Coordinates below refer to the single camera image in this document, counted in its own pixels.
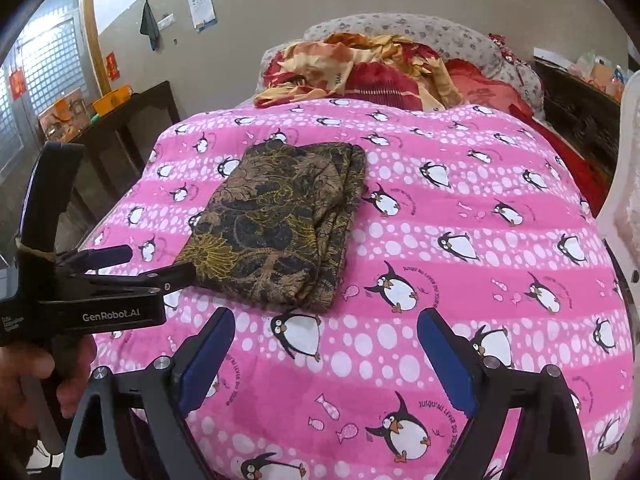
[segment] beige wall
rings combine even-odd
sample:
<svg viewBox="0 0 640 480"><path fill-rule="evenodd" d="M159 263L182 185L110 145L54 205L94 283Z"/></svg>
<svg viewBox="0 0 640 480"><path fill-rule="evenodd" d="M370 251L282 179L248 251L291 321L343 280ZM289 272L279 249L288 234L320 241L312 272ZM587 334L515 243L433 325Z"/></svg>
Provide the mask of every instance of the beige wall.
<svg viewBox="0 0 640 480"><path fill-rule="evenodd" d="M177 19L162 31L159 52L139 34L143 3L138 0L100 35L102 53L116 53L122 74L117 84L139 91L168 79L183 116L247 99L267 48L299 38L315 23L358 12L433 14L503 34L524 57L534 46L570 59L594 49L626 65L626 35L596 0L214 0L219 23L201 34L191 26L187 0L149 0L156 20L171 12Z"/></svg>

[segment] pink bedsheet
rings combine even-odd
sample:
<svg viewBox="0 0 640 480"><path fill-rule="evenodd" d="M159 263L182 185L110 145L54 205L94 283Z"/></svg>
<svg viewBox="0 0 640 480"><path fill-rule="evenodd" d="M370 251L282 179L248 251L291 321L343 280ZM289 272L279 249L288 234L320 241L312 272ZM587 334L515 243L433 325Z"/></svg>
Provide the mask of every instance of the pink bedsheet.
<svg viewBox="0 0 640 480"><path fill-rule="evenodd" d="M272 315L188 288L166 297L165 325L96 337L98 364L134 370L172 354L218 306L233 310L231 350L188 417L216 471L249 480L432 478L465 417L415 335L430 306L506 365L561 367L589 453L620 439L632 343L611 261L562 161L501 112L408 113L338 99L199 114L159 137L142 178L87 246L134 248L111 274L172 263L235 160L269 136L367 150L369 190L331 314L279 318L284 341ZM403 404L420 425L402 419ZM389 440L390 414L405 422ZM511 413L494 473L515 423Z"/></svg>

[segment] penguin print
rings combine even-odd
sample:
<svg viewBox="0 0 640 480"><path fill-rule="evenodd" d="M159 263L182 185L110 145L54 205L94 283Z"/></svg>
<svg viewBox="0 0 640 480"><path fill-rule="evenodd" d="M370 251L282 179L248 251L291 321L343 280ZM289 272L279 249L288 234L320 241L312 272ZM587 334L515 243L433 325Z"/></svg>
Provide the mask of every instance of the penguin print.
<svg viewBox="0 0 640 480"><path fill-rule="evenodd" d="M361 137L361 139L364 140L370 140L371 142L373 142L376 146L388 146L389 145L389 141L388 139L385 139L385 137L380 137L376 132L366 136L366 137Z"/></svg>
<svg viewBox="0 0 640 480"><path fill-rule="evenodd" d="M209 147L209 141L204 136L204 134L202 134L202 137L200 137L198 139L198 142L196 142L192 147L195 148L195 150L198 153L204 153L207 151L207 148Z"/></svg>
<svg viewBox="0 0 640 480"><path fill-rule="evenodd" d="M509 343L507 329L502 327L485 332L485 328L487 328L487 325L482 325L470 340L476 352L482 357L493 356L499 359L507 368L513 368L511 343Z"/></svg>
<svg viewBox="0 0 640 480"><path fill-rule="evenodd" d="M484 115L494 115L494 111L486 106L476 105L474 106L474 110Z"/></svg>
<svg viewBox="0 0 640 480"><path fill-rule="evenodd" d="M508 136L508 135L503 135L503 134L494 134L495 139L500 140L500 142L504 142L505 144L508 144L509 146L515 146L517 143L516 141Z"/></svg>
<svg viewBox="0 0 640 480"><path fill-rule="evenodd" d="M142 257L143 262L151 262L154 259L154 254L156 254L156 236L154 235L151 240L147 240L142 245L138 246L140 249L140 256Z"/></svg>
<svg viewBox="0 0 640 480"><path fill-rule="evenodd" d="M295 308L271 319L271 332L282 345L289 357L295 359L294 352L313 357L320 362L320 324L318 316L293 314Z"/></svg>
<svg viewBox="0 0 640 480"><path fill-rule="evenodd" d="M389 118L385 114L383 114L380 110L376 110L372 114L367 114L367 115L372 119L375 119L381 123L386 123L389 120Z"/></svg>
<svg viewBox="0 0 640 480"><path fill-rule="evenodd" d="M468 260L480 260L468 234L455 236L452 236L452 234L452 231L447 231L438 238L438 246L443 251L447 251L447 253L453 254L465 262Z"/></svg>
<svg viewBox="0 0 640 480"><path fill-rule="evenodd" d="M174 202L182 202L189 195L189 191L187 190L187 185L179 187L175 191L170 191L169 194L173 197Z"/></svg>
<svg viewBox="0 0 640 480"><path fill-rule="evenodd" d="M332 119L331 117L321 117L316 119L316 121L322 126L340 126L340 121L338 119Z"/></svg>
<svg viewBox="0 0 640 480"><path fill-rule="evenodd" d="M407 460L417 460L427 452L431 438L424 424L409 413L402 395L396 392L396 396L400 401L398 410L385 415L379 428L365 430L385 439L386 446L395 456L395 463L406 464Z"/></svg>
<svg viewBox="0 0 640 480"><path fill-rule="evenodd" d="M287 143L287 136L285 134L283 134L280 129L278 128L277 132L273 132L270 136L269 136L269 140L281 140L282 142L284 142L284 144Z"/></svg>
<svg viewBox="0 0 640 480"><path fill-rule="evenodd" d="M547 286L540 283L533 274L529 273L529 275L533 278L533 283L529 285L529 291L524 295L536 300L542 308L551 314L560 312L560 302L556 295Z"/></svg>
<svg viewBox="0 0 640 480"><path fill-rule="evenodd" d="M238 158L231 158L228 156L218 164L218 173L222 178L227 178L231 172L238 167L240 160Z"/></svg>
<svg viewBox="0 0 640 480"><path fill-rule="evenodd" d="M432 184L438 187L449 187L449 173L444 164L436 164L435 162L427 162L420 168L420 173Z"/></svg>
<svg viewBox="0 0 640 480"><path fill-rule="evenodd" d="M560 181L560 174L558 173L558 171L556 170L556 168L554 168L551 164L549 164L548 160L545 160L545 168L548 170L549 173L551 173L551 176Z"/></svg>
<svg viewBox="0 0 640 480"><path fill-rule="evenodd" d="M531 184L532 186L535 186L538 189L548 189L545 183L545 179L542 178L541 175L537 173L533 173L532 171L524 170L524 172L522 173L522 179L527 184Z"/></svg>
<svg viewBox="0 0 640 480"><path fill-rule="evenodd" d="M421 130L420 128L413 128L412 130L409 130L412 134L416 134L416 135L420 135L423 137L427 137L427 139L433 139L433 134L431 132L425 132L423 130Z"/></svg>
<svg viewBox="0 0 640 480"><path fill-rule="evenodd" d="M596 328L593 330L593 340L596 345L602 348L605 353L616 347L616 340L613 338L613 327L608 319L596 320Z"/></svg>
<svg viewBox="0 0 640 480"><path fill-rule="evenodd" d="M167 178L170 175L173 167L173 164L165 164L164 166L158 168L158 171L156 171L156 175L160 178Z"/></svg>
<svg viewBox="0 0 640 480"><path fill-rule="evenodd" d="M562 234L556 247L576 265L580 265L580 262L587 261L587 258L584 256L584 251L580 247L580 241L575 235L567 236L566 234Z"/></svg>
<svg viewBox="0 0 640 480"><path fill-rule="evenodd" d="M491 163L491 157L483 152L476 152L476 150L469 150L466 153L466 156L472 156L473 158L477 158L478 160L484 162L485 164Z"/></svg>
<svg viewBox="0 0 640 480"><path fill-rule="evenodd" d="M385 263L386 274L378 277L375 286L366 286L365 289L379 294L391 305L391 311L395 314L402 314L415 308L418 303L418 294L414 286L396 274L389 262L385 261Z"/></svg>
<svg viewBox="0 0 640 480"><path fill-rule="evenodd" d="M246 126L248 124L251 124L255 121L255 117L238 117L237 119L234 119L234 122L238 125L238 126Z"/></svg>
<svg viewBox="0 0 640 480"><path fill-rule="evenodd" d="M598 439L598 451L607 449L609 446L613 446L619 439L618 433L620 432L620 417L612 418L604 427L600 438Z"/></svg>
<svg viewBox="0 0 640 480"><path fill-rule="evenodd" d="M255 458L245 460L240 466L242 477L246 480L303 480L306 469L300 465L270 460L275 453L262 453Z"/></svg>
<svg viewBox="0 0 640 480"><path fill-rule="evenodd" d="M365 202L373 204L383 217L395 216L400 212L400 204L398 200L388 195L382 186L378 184L378 190L371 193L369 198L364 199Z"/></svg>
<svg viewBox="0 0 640 480"><path fill-rule="evenodd" d="M145 208L142 206L135 206L135 208L129 211L129 214L127 215L127 222L129 225L137 225L138 222L140 222L140 217L144 211Z"/></svg>
<svg viewBox="0 0 640 480"><path fill-rule="evenodd" d="M520 225L524 222L522 215L504 202L498 202L492 213L500 215L511 227Z"/></svg>

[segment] dark towel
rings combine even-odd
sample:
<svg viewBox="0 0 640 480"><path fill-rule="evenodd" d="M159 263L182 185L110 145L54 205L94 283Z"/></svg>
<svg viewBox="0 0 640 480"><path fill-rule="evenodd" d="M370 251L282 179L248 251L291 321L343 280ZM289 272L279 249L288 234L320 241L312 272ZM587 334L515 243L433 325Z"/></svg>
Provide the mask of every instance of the dark towel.
<svg viewBox="0 0 640 480"><path fill-rule="evenodd" d="M140 23L140 34L144 34L149 37L151 43L151 50L155 50L158 47L158 40L160 39L160 31L158 30L158 23L154 18L154 14L151 11L149 0L145 1L145 8L142 9L142 22Z"/></svg>
<svg viewBox="0 0 640 480"><path fill-rule="evenodd" d="M343 142L246 150L176 262L230 298L327 312L364 187L365 152Z"/></svg>

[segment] screw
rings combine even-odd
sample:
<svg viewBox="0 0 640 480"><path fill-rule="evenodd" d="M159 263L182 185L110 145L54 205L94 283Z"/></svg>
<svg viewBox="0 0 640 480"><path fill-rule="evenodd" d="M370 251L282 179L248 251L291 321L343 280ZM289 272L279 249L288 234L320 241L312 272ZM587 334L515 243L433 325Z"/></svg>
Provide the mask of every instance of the screw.
<svg viewBox="0 0 640 480"><path fill-rule="evenodd" d="M94 379L103 379L107 376L109 369L106 366L98 366L94 370Z"/></svg>
<svg viewBox="0 0 640 480"><path fill-rule="evenodd" d="M496 368L500 368L500 359L494 357L492 355L488 355L484 359L482 359L482 364L487 368L491 368L491 370L495 370Z"/></svg>
<svg viewBox="0 0 640 480"><path fill-rule="evenodd" d="M556 365L547 365L546 373L548 373L552 377L560 377L562 375L560 368L558 368Z"/></svg>
<svg viewBox="0 0 640 480"><path fill-rule="evenodd" d="M157 357L154 360L154 368L156 370L164 370L165 368L168 368L170 364L171 364L171 358L167 357L166 355Z"/></svg>

